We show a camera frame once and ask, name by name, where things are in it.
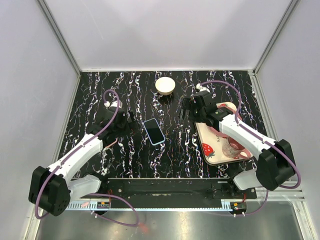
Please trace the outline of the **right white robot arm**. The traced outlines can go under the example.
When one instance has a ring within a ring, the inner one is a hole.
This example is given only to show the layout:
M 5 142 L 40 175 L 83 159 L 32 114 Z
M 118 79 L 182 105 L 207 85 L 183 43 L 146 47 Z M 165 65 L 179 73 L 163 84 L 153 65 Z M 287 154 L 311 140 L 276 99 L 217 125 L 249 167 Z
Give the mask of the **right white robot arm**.
M 245 190 L 264 187 L 273 191 L 297 174 L 293 151 L 288 141 L 276 141 L 242 122 L 232 110 L 218 107 L 211 94 L 204 90 L 193 97 L 185 97 L 181 103 L 180 117 L 204 123 L 227 135 L 247 149 L 257 159 L 257 167 L 233 177 L 227 185 L 228 195 L 239 198 Z

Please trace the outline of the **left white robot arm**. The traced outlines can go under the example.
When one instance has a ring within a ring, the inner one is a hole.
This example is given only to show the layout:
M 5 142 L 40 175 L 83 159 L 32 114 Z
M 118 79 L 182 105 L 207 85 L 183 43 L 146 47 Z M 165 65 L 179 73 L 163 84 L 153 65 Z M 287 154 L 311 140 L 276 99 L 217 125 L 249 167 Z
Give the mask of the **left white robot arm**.
M 71 202 L 89 194 L 103 198 L 108 193 L 108 186 L 102 175 L 88 173 L 76 180 L 73 177 L 96 154 L 129 135 L 135 125 L 132 111 L 108 109 L 66 155 L 48 167 L 38 166 L 33 171 L 28 201 L 53 216 L 59 216 Z

